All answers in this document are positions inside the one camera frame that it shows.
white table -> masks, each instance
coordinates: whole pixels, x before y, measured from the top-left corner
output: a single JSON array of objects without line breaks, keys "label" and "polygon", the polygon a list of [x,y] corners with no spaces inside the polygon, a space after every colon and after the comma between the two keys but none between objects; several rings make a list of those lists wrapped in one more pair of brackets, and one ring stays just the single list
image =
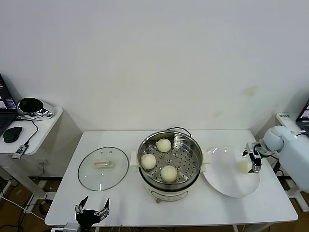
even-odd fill
[{"label": "white table", "polygon": [[[297,132],[301,131],[302,129],[296,124],[298,114],[297,113],[277,113],[276,118],[277,120],[285,127],[289,128],[290,130]],[[299,140],[303,140],[305,143],[309,143],[309,137],[307,135],[299,135],[297,137]],[[295,185],[293,180],[285,180],[290,190],[286,191],[289,198],[295,198],[299,207],[303,212],[309,212],[309,206],[306,203],[305,199],[301,195],[301,189],[297,185]]]},{"label": "white table", "polygon": [[[62,108],[55,107],[56,113],[51,119],[48,120],[35,120],[35,124],[38,127],[38,132],[31,138],[29,142],[29,147],[23,154],[23,156],[33,155],[42,142],[53,128],[55,123],[58,121],[61,116],[63,110]],[[40,182],[39,185],[36,185],[28,176],[23,172],[23,170],[19,167],[18,163],[21,161],[19,159],[12,159],[12,155],[16,152],[20,145],[24,144],[30,136],[35,132],[36,128],[30,121],[14,121],[9,128],[12,127],[22,127],[22,131],[20,133],[19,138],[13,143],[5,143],[3,140],[3,135],[0,136],[0,166],[11,176],[13,176],[16,180],[18,180],[22,185],[28,188],[31,192],[34,193],[33,197],[30,199],[30,204],[36,202],[38,199],[44,199],[46,193],[42,190],[46,181]],[[0,175],[4,179],[8,179],[8,174],[3,170],[0,170]],[[49,194],[48,199],[52,199],[55,194]]]},{"label": "white table", "polygon": [[[272,223],[294,221],[298,215],[266,159],[260,173],[261,185],[253,195],[235,199],[213,189],[201,175],[189,195],[176,202],[160,202],[143,188],[139,172],[129,168],[115,187],[102,192],[84,188],[78,180],[78,167],[93,150],[113,146],[128,157],[153,131],[94,131],[83,133],[64,174],[45,223],[64,226],[75,222],[74,206],[89,196],[85,209],[98,210],[110,198],[110,215],[96,227],[208,226],[259,224],[247,231],[260,231]],[[234,146],[243,151],[248,141],[255,141],[249,130],[194,130],[192,137],[201,148]]]}]

glass lid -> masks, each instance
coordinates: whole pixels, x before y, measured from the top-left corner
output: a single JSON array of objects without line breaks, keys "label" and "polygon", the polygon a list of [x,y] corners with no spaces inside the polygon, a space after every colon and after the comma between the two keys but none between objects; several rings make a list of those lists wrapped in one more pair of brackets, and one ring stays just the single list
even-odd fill
[{"label": "glass lid", "polygon": [[78,179],[87,189],[103,191],[117,185],[129,169],[125,153],[115,147],[103,147],[85,157],[78,168]]}]

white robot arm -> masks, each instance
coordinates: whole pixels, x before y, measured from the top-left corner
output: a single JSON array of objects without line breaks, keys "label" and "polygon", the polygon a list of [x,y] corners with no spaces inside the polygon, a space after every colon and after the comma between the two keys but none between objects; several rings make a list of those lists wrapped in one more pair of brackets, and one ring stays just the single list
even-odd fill
[{"label": "white robot arm", "polygon": [[301,132],[290,131],[287,127],[275,126],[268,129],[258,143],[248,143],[244,155],[252,161],[250,172],[259,172],[260,159],[276,154],[281,166],[296,182],[299,188],[309,192],[309,143],[297,138]]}]

black cable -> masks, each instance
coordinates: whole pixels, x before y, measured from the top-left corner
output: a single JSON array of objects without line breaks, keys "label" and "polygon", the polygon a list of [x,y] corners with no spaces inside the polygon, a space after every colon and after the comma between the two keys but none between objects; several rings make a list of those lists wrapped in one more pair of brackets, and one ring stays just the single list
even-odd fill
[{"label": "black cable", "polygon": [[301,134],[298,134],[297,136],[302,135],[302,134],[307,134],[307,132],[303,132],[303,133],[301,133]]},{"label": "black cable", "polygon": [[18,226],[15,226],[15,225],[8,225],[8,224],[6,224],[6,225],[1,226],[1,227],[0,227],[0,230],[1,230],[2,228],[6,227],[6,226],[8,226],[8,227],[18,228]]},{"label": "black cable", "polygon": [[282,170],[278,169],[278,172],[281,172],[282,173],[282,176],[284,176],[284,173]]},{"label": "black cable", "polygon": [[186,128],[183,128],[183,127],[171,127],[171,128],[167,128],[166,130],[171,130],[171,129],[182,129],[184,131],[186,131],[190,137],[192,137],[191,133],[186,129]]},{"label": "black cable", "polygon": [[[46,198],[47,198],[47,195],[48,195],[47,191],[46,191],[45,189],[43,189],[43,190],[46,192],[46,196],[45,196],[44,200],[42,201],[42,203],[46,201]],[[26,204],[24,208],[26,208],[26,207],[28,207],[28,206],[31,206],[31,205],[42,205],[42,203]],[[25,218],[25,216],[26,216],[26,214],[24,213],[24,214],[23,214],[23,217],[22,217],[22,219],[21,219],[21,221],[20,221],[20,216],[22,215],[23,212],[24,212],[23,210],[20,212],[20,215],[19,215],[19,218],[18,218],[18,226],[19,226],[20,228],[22,228],[21,226],[22,226],[23,221],[24,221],[24,218]]]},{"label": "black cable", "polygon": [[255,152],[255,148],[256,148],[257,146],[262,147],[260,144],[254,145],[254,147],[253,147],[253,153]]},{"label": "black cable", "polygon": [[[30,200],[30,198],[31,198],[31,195],[28,197],[28,199],[26,200],[25,204]],[[22,228],[21,225],[22,225],[22,223],[24,221],[24,218],[26,216],[26,214],[25,213],[23,214],[23,212],[24,212],[24,210],[22,209],[20,211],[20,214],[19,214],[19,217],[18,217],[18,223],[17,223],[18,229],[17,229],[17,232],[19,232],[20,228]]]},{"label": "black cable", "polygon": [[8,179],[8,180],[0,180],[0,181],[2,181],[2,182],[4,182],[4,181],[8,182],[8,181],[10,181],[10,180],[15,180],[15,178],[11,178],[11,179]]},{"label": "black cable", "polygon": [[36,128],[36,131],[35,131],[35,132],[30,136],[30,138],[24,143],[24,145],[26,146],[26,145],[28,145],[30,139],[32,139],[32,137],[38,132],[39,128],[38,128],[37,125],[34,123],[34,121],[31,120],[31,119],[23,119],[23,118],[17,117],[17,118],[15,118],[15,121],[30,121],[30,122],[32,122],[32,124],[33,124],[33,125],[35,126],[35,128]]}]

table leg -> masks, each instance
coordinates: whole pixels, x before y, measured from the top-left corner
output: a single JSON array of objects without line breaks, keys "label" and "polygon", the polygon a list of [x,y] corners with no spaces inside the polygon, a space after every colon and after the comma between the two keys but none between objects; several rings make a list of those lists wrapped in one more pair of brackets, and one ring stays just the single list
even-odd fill
[{"label": "table leg", "polygon": [[238,232],[237,225],[233,225],[234,232]]},{"label": "table leg", "polygon": [[285,191],[289,198],[295,198],[298,205],[300,206],[303,212],[309,212],[309,206],[306,203],[305,199],[301,195],[301,189],[294,183],[293,180],[285,180],[288,186],[290,187],[289,190]]},{"label": "table leg", "polygon": [[26,176],[22,172],[22,170],[18,168],[18,166],[12,165],[11,167],[4,169],[23,186],[25,186],[32,193],[34,193],[38,198],[44,199],[46,193],[38,185],[36,185],[28,176]]},{"label": "table leg", "polygon": [[[7,171],[5,171],[2,167],[0,167],[0,176],[4,179],[4,180],[9,180],[12,178],[12,176],[10,174],[8,174]],[[18,184],[18,182],[16,180],[9,180],[11,182],[11,185],[16,186]]]},{"label": "table leg", "polygon": [[254,224],[254,225],[250,225],[248,226],[248,228],[245,229],[245,232],[260,232],[266,228],[268,228],[269,226],[271,226],[272,223],[268,223],[268,224]]}]

